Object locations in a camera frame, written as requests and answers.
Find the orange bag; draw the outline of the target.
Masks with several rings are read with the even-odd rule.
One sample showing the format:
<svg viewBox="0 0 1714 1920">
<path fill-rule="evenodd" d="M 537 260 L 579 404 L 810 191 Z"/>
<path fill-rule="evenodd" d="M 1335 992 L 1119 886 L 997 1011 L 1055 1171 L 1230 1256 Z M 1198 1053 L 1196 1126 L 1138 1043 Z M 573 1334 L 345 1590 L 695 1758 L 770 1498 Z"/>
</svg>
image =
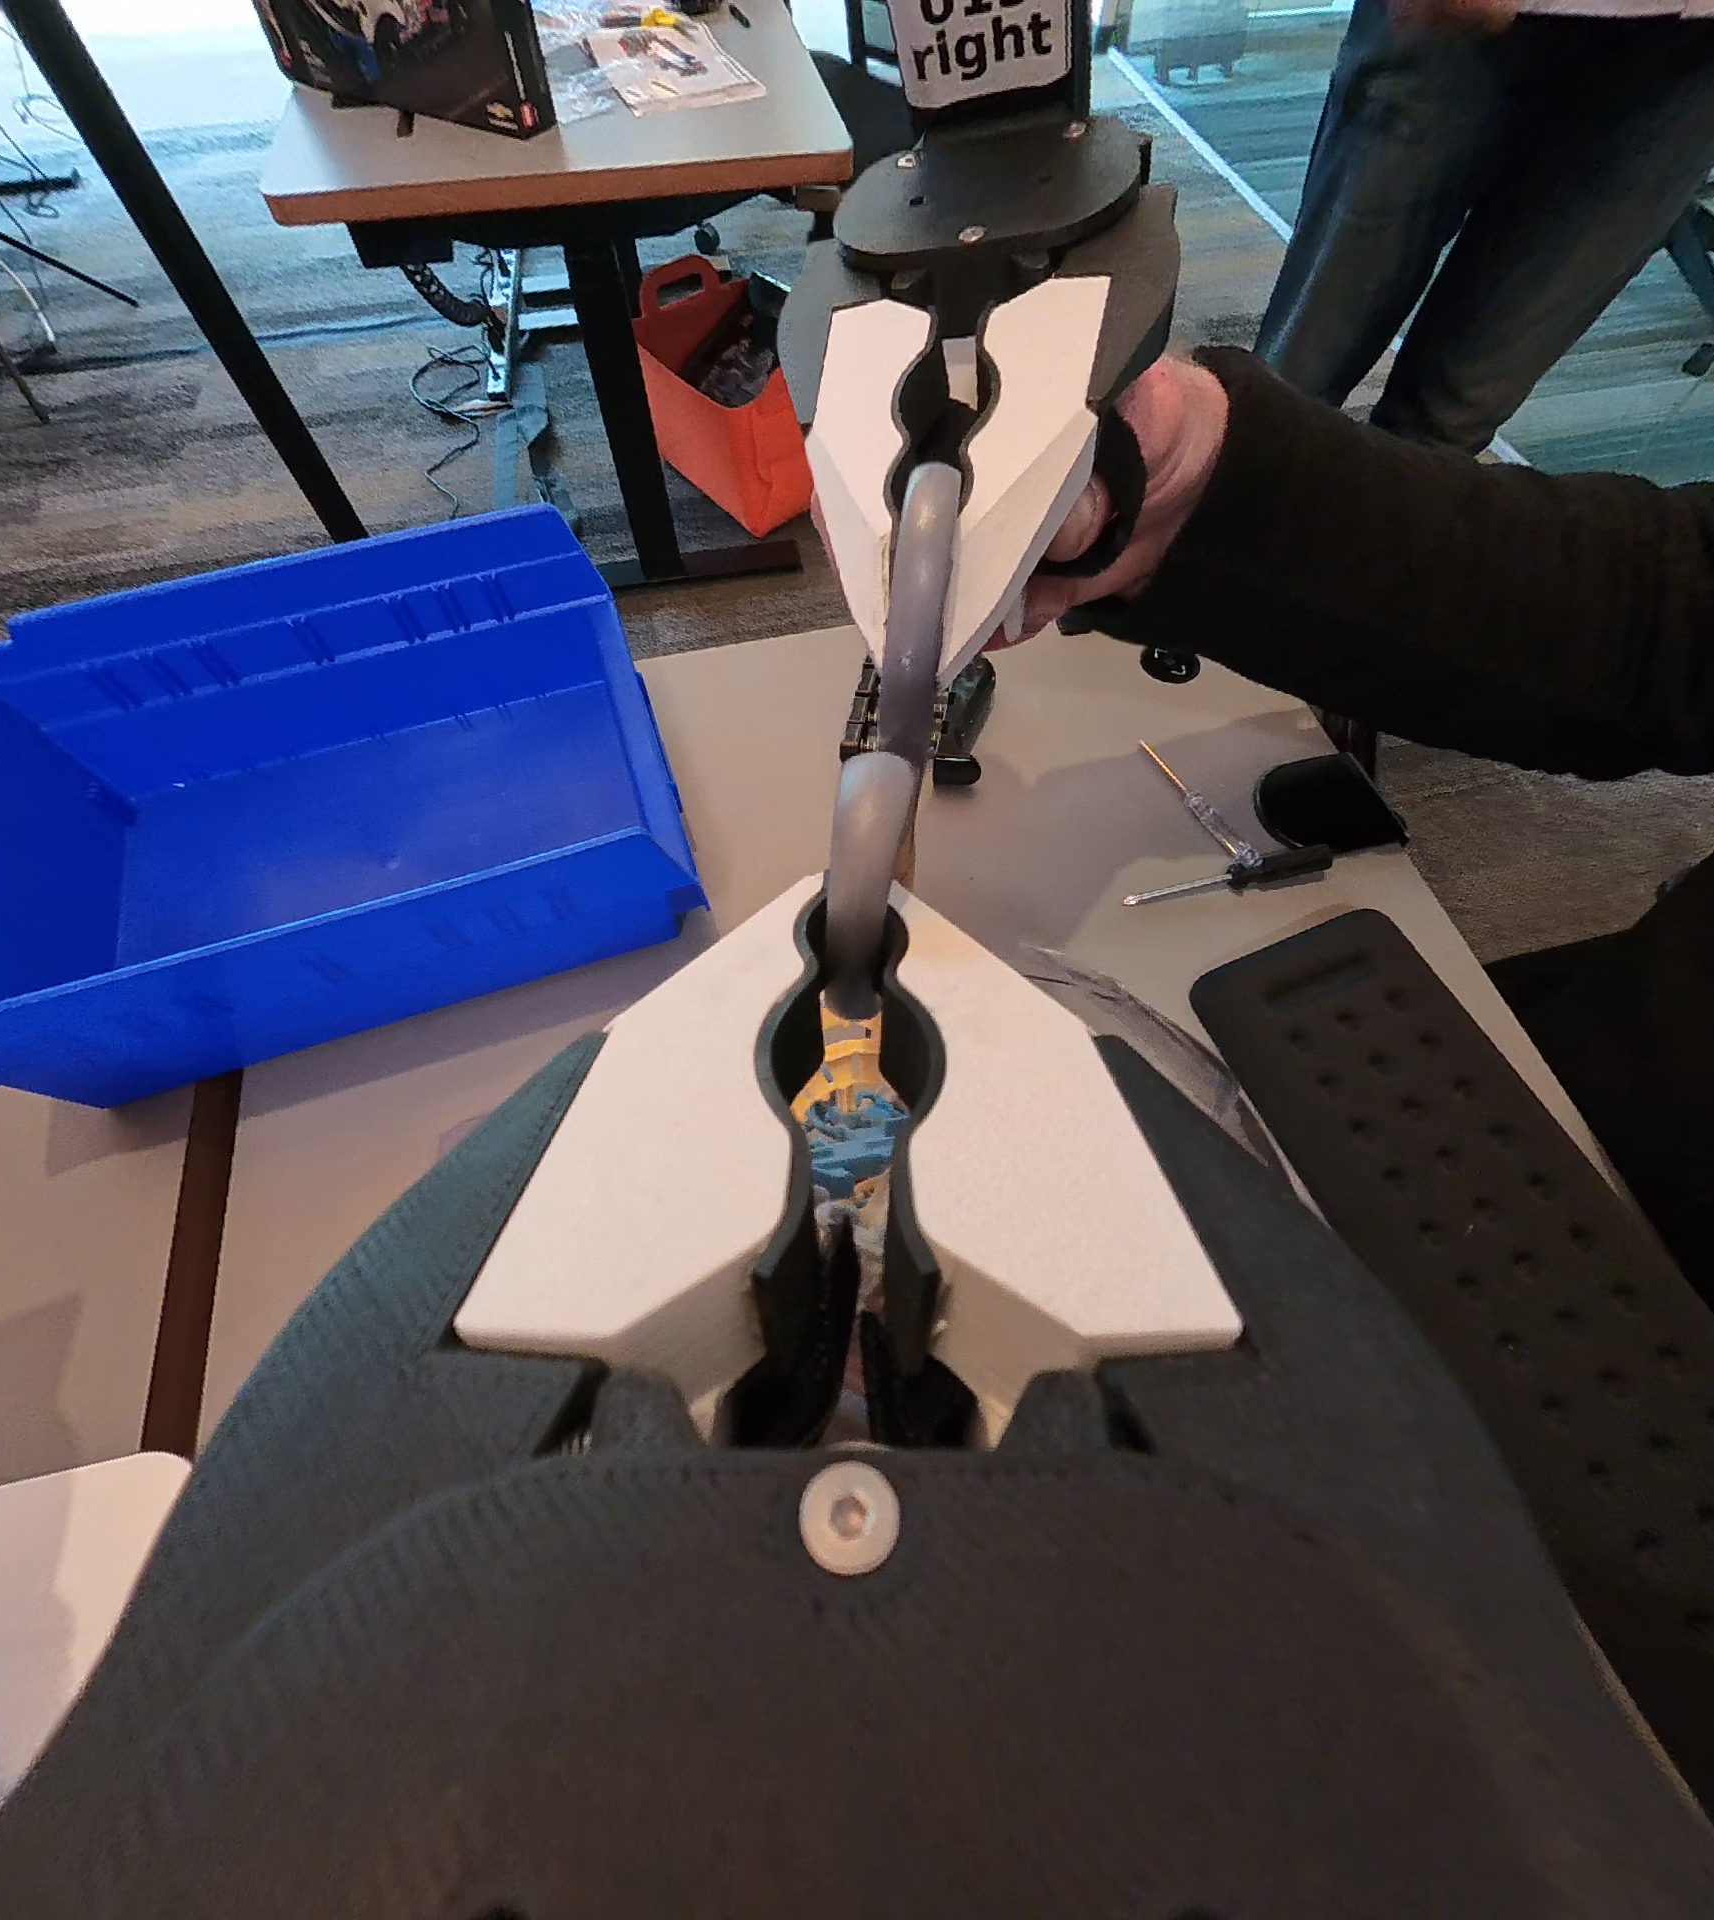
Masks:
<svg viewBox="0 0 1714 1920">
<path fill-rule="evenodd" d="M 811 495 L 804 434 L 776 363 L 783 288 L 725 278 L 700 253 L 649 267 L 631 330 L 661 458 L 747 533 Z"/>
</svg>

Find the wooden side table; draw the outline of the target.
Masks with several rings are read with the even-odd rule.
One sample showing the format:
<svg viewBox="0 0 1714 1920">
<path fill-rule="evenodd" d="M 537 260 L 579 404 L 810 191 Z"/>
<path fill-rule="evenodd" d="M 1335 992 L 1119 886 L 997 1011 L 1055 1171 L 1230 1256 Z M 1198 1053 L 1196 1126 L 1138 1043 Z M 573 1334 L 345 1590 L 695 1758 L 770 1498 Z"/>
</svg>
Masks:
<svg viewBox="0 0 1714 1920">
<path fill-rule="evenodd" d="M 282 226 L 350 227 L 374 265 L 441 237 L 562 252 L 633 545 L 633 558 L 602 566 L 617 589 L 800 566 L 793 540 L 680 550 L 631 331 L 640 237 L 853 174 L 852 135 L 787 7 L 743 7 L 747 22 L 725 19 L 716 35 L 761 82 L 753 99 L 652 116 L 611 107 L 517 141 L 425 118 L 400 135 L 381 107 L 332 107 L 296 90 L 262 177 Z"/>
</svg>

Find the black printed box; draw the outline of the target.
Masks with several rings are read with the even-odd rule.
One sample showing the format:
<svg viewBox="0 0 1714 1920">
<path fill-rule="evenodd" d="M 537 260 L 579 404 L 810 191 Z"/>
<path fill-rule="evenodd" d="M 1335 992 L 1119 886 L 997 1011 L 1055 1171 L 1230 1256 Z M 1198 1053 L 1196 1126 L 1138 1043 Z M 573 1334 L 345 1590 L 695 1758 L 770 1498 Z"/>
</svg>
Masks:
<svg viewBox="0 0 1714 1920">
<path fill-rule="evenodd" d="M 256 1 L 253 10 L 293 84 L 508 138 L 556 127 L 530 1 Z"/>
</svg>

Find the grey curved plastic piece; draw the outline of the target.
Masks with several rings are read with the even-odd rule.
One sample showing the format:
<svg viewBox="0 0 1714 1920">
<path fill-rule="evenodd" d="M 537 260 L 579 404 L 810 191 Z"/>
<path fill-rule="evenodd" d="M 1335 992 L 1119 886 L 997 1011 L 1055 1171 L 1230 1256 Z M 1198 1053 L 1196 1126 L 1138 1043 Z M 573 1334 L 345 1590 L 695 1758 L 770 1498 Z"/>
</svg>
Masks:
<svg viewBox="0 0 1714 1920">
<path fill-rule="evenodd" d="M 844 761 L 837 788 L 824 869 L 821 998 L 847 1021 L 878 1010 L 889 889 L 932 743 L 961 486 L 961 472 L 946 462 L 910 473 L 892 556 L 876 743 Z"/>
</svg>

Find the person's right forearm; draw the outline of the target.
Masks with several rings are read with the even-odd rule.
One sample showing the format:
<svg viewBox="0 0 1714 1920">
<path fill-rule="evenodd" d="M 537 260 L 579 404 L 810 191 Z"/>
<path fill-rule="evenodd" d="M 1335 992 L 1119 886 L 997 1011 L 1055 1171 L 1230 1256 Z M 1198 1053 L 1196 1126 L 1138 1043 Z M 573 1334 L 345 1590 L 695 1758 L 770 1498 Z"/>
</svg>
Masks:
<svg viewBox="0 0 1714 1920">
<path fill-rule="evenodd" d="M 1714 774 L 1714 481 L 1403 442 L 1206 348 L 1228 437 L 1133 598 L 1089 623 L 1466 756 Z"/>
</svg>

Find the black vertical pole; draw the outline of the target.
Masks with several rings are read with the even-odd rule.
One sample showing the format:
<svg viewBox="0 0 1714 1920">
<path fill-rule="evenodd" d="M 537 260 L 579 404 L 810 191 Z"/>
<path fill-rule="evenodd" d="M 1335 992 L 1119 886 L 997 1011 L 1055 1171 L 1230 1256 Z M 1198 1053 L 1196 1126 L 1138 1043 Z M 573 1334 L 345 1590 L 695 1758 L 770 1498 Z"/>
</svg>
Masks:
<svg viewBox="0 0 1714 1920">
<path fill-rule="evenodd" d="M 67 11 L 57 1 L 0 1 L 0 11 L 325 535 L 334 542 L 366 538 L 363 519 L 341 489 L 336 470 L 249 331 Z"/>
</svg>

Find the black perforated pad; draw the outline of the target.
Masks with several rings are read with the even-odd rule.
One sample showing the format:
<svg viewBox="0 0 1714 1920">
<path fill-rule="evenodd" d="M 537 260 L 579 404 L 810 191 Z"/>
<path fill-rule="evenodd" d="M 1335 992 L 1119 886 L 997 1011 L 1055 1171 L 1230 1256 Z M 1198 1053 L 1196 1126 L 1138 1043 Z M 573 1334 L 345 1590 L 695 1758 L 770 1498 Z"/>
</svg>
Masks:
<svg viewBox="0 0 1714 1920">
<path fill-rule="evenodd" d="M 1206 972 L 1189 1004 L 1464 1388 L 1714 1823 L 1714 1313 L 1384 913 Z"/>
</svg>

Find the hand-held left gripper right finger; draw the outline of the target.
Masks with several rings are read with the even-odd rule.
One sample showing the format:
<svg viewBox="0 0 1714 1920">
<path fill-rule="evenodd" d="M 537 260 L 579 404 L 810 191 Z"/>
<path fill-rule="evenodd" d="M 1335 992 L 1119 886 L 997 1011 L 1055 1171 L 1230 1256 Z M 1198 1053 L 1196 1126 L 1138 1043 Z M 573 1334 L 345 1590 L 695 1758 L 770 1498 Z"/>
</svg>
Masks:
<svg viewBox="0 0 1714 1920">
<path fill-rule="evenodd" d="M 908 1138 L 934 1357 L 1011 1411 L 1037 1373 L 1233 1345 L 1239 1311 L 1083 1019 L 897 886 L 892 906 L 895 979 L 943 1055 Z"/>
</svg>

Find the person's right hand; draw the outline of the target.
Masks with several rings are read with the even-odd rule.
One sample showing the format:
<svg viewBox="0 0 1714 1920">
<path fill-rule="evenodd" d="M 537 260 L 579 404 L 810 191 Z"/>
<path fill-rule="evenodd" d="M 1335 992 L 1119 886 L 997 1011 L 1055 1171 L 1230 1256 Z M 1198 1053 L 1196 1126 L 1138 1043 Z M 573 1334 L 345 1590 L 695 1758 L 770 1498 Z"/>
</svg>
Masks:
<svg viewBox="0 0 1714 1920">
<path fill-rule="evenodd" d="M 1224 445 L 1230 400 L 1207 367 L 1165 353 L 1121 392 L 1116 416 L 1131 429 L 1145 470 L 1131 540 L 1112 564 L 1086 578 L 1037 569 L 1024 588 L 1019 623 L 1000 634 L 1006 646 L 1033 637 L 1083 604 L 1131 602 L 1143 591 L 1206 491 Z"/>
</svg>

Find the clear maze ball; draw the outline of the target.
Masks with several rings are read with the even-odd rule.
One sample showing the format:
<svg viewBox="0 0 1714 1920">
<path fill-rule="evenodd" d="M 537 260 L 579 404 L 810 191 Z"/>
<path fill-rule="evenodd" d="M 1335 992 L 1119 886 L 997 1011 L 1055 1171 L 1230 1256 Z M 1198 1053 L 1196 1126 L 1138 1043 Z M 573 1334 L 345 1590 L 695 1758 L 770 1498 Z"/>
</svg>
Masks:
<svg viewBox="0 0 1714 1920">
<path fill-rule="evenodd" d="M 1113 976 L 1081 967 L 1054 948 L 1028 946 L 1017 970 L 1077 1011 L 1093 1034 L 1112 1029 L 1130 1042 L 1260 1163 L 1283 1165 L 1280 1147 L 1230 1069 L 1177 1019 Z M 910 1108 L 878 1064 L 878 1019 L 839 1019 L 824 1011 L 821 1042 L 821 1064 L 791 1100 L 810 1151 L 811 1188 L 818 1202 L 878 1214 L 889 1151 Z"/>
</svg>

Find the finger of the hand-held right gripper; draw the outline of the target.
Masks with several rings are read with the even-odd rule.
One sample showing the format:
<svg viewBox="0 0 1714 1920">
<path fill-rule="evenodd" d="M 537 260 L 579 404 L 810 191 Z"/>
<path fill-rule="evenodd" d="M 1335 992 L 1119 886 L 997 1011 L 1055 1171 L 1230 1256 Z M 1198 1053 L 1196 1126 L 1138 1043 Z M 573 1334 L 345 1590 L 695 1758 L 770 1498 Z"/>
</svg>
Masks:
<svg viewBox="0 0 1714 1920">
<path fill-rule="evenodd" d="M 1108 276 L 1051 276 L 987 312 L 981 349 L 994 392 L 965 439 L 942 613 L 939 681 L 1011 618 L 1021 588 L 1083 491 L 1099 428 L 1089 382 Z"/>
<path fill-rule="evenodd" d="M 835 308 L 804 431 L 820 533 L 871 659 L 884 658 L 889 602 L 887 484 L 910 442 L 895 396 L 932 338 L 934 318 L 917 306 L 866 299 Z"/>
</svg>

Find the blue storage bin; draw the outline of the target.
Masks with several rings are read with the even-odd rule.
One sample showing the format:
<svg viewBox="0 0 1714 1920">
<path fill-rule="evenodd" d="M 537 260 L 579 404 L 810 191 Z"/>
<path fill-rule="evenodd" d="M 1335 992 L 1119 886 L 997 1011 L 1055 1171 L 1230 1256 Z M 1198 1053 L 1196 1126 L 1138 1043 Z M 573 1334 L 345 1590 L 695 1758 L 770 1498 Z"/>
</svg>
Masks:
<svg viewBox="0 0 1714 1920">
<path fill-rule="evenodd" d="M 670 940 L 706 894 L 552 505 L 19 613 L 0 1085 L 108 1108 Z"/>
</svg>

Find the black-handled screwdriver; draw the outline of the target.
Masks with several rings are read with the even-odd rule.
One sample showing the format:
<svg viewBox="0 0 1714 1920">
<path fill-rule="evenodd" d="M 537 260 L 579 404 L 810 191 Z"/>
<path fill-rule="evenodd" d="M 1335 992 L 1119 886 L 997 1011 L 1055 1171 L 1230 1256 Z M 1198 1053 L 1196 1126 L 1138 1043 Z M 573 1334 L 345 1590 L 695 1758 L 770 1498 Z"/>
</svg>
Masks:
<svg viewBox="0 0 1714 1920">
<path fill-rule="evenodd" d="M 1335 852 L 1326 843 L 1285 847 L 1267 854 L 1256 854 L 1247 860 L 1233 860 L 1225 869 L 1209 875 L 1159 884 L 1155 888 L 1130 891 L 1123 906 L 1150 906 L 1168 899 L 1184 899 L 1206 891 L 1228 889 L 1241 894 L 1256 888 L 1314 877 L 1326 874 L 1335 862 Z"/>
</svg>

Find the clear-handled screwdriver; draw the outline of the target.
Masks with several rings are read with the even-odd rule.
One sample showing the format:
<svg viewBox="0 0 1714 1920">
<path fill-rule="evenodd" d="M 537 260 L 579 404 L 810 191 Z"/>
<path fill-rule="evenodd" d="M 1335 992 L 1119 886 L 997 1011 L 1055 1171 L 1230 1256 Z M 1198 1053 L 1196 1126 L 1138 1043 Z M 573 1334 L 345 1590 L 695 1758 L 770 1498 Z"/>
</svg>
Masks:
<svg viewBox="0 0 1714 1920">
<path fill-rule="evenodd" d="M 1180 794 L 1184 809 L 1198 824 L 1198 827 L 1201 827 L 1206 836 L 1222 852 L 1225 852 L 1228 862 L 1231 866 L 1247 866 L 1253 860 L 1251 846 L 1233 832 L 1213 804 L 1200 792 L 1191 789 L 1145 739 L 1140 739 L 1138 747 L 1148 756 L 1150 763 L 1164 776 L 1164 779 Z"/>
</svg>

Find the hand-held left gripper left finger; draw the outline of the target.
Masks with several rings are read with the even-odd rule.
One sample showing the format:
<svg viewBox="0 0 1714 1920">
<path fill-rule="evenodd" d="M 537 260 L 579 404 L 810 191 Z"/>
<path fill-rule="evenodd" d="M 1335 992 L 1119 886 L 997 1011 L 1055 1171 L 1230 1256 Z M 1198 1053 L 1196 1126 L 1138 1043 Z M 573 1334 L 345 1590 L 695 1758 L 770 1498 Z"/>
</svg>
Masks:
<svg viewBox="0 0 1714 1920">
<path fill-rule="evenodd" d="M 456 1313 L 478 1351 L 576 1357 L 659 1373 L 692 1411 L 774 1349 L 753 1266 L 800 1231 L 800 1378 L 841 1389 L 841 1271 L 820 1266 L 811 1188 L 793 1206 L 781 1100 L 758 1078 L 774 1007 L 806 978 L 796 923 L 821 888 L 802 875 L 747 922 L 615 1013 Z"/>
</svg>

